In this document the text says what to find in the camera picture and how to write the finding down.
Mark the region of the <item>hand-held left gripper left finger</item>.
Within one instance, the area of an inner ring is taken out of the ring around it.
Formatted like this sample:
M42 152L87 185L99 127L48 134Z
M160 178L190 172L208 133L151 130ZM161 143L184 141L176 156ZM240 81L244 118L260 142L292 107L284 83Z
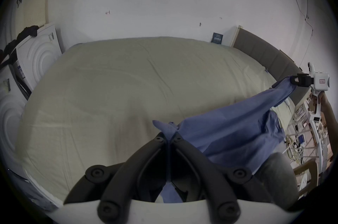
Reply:
M167 182L166 173L167 139L160 132L124 163L89 167L64 205L98 200L102 222L126 222L131 200L155 202Z

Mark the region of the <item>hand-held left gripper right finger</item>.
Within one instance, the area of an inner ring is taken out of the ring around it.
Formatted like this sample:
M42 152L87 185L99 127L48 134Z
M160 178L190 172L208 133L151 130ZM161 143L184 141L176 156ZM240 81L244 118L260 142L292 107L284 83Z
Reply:
M171 185L182 202L206 200L212 221L237 221L238 198L271 203L273 199L245 167L223 167L175 133L170 142Z

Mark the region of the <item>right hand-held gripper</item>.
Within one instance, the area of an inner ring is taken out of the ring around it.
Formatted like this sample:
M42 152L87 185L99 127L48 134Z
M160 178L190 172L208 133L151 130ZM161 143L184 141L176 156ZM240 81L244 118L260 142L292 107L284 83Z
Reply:
M317 72L313 63L308 62L308 74L297 74L290 76L290 83L292 85L297 85L299 87L309 87L311 88L311 93L313 95L319 95L321 91L328 91L330 87L330 77L328 73ZM318 104L318 107L315 111L308 112L309 123L312 126L315 126L316 122L319 122L321 119L321 105Z

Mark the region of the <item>person's right hand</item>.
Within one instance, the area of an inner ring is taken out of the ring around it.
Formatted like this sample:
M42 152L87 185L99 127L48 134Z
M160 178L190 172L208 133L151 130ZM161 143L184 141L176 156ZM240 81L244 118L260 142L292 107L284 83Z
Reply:
M310 96L311 96L311 103L313 107L315 108L315 110L317 109L318 104L321 105L321 112L323 114L326 114L330 110L331 105L327 99L325 91L321 91L319 95L317 96L313 94L311 94Z

